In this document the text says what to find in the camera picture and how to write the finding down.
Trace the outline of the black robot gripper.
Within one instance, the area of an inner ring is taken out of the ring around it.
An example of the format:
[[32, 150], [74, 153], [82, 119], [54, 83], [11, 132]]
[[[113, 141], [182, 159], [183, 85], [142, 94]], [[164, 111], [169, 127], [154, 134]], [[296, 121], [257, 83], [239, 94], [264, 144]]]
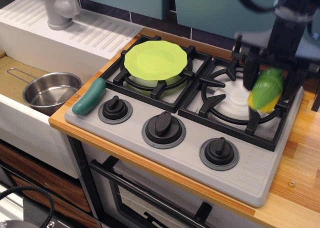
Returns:
[[268, 48], [271, 33], [271, 29], [236, 32], [232, 57], [244, 63], [243, 85], [247, 90], [252, 90], [262, 64], [290, 70], [282, 93], [284, 101], [290, 100], [303, 85], [307, 75], [318, 76], [320, 74], [320, 46], [302, 37], [295, 54], [289, 55], [289, 47], [282, 50]]

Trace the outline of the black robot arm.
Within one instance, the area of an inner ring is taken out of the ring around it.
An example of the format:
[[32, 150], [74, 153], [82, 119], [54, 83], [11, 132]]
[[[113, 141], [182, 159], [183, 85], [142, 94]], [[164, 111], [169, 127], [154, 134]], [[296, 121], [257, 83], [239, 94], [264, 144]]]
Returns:
[[239, 0], [256, 13], [274, 12], [271, 30], [240, 31], [235, 34], [232, 56], [244, 63], [243, 85], [251, 90], [261, 65], [286, 70], [282, 97], [290, 99], [310, 73], [320, 72], [320, 48], [303, 38], [305, 31], [316, 41], [312, 22], [320, 8], [320, 0], [276, 0], [272, 7], [262, 7], [252, 0]]

